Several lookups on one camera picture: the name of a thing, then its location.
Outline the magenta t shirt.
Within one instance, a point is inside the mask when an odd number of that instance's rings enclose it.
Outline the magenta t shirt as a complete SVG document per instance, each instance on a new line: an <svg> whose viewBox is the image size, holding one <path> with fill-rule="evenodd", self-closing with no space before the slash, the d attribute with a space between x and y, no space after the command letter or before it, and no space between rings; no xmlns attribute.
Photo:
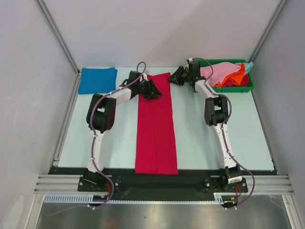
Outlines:
<svg viewBox="0 0 305 229"><path fill-rule="evenodd" d="M146 100L139 95L135 173L177 175L170 73L148 75L162 96Z"/></svg>

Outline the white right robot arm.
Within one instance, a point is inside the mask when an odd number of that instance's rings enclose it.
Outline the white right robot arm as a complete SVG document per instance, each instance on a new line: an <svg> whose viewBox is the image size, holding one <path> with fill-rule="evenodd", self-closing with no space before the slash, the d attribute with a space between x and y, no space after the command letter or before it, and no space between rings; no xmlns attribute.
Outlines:
<svg viewBox="0 0 305 229"><path fill-rule="evenodd" d="M204 121L211 127L220 150L223 167L220 168L220 187L232 191L243 176L239 163L235 160L228 136L227 122L232 114L232 103L227 96L218 94L209 85L214 69L205 59L188 59L185 67L178 69L168 78L170 83L183 86L188 83L205 99Z"/></svg>

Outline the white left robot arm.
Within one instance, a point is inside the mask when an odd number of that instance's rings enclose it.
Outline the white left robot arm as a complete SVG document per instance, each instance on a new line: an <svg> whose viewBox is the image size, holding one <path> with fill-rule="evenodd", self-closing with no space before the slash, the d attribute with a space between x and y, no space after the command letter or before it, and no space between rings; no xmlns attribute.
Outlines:
<svg viewBox="0 0 305 229"><path fill-rule="evenodd" d="M86 122L91 131L91 154L84 174L80 178L79 191L101 191L111 182L102 175L103 147L106 136L114 125L116 107L142 95L146 100L158 99L163 94L157 89L146 71L130 71L129 77L123 81L118 89L105 95L94 94L91 99Z"/></svg>

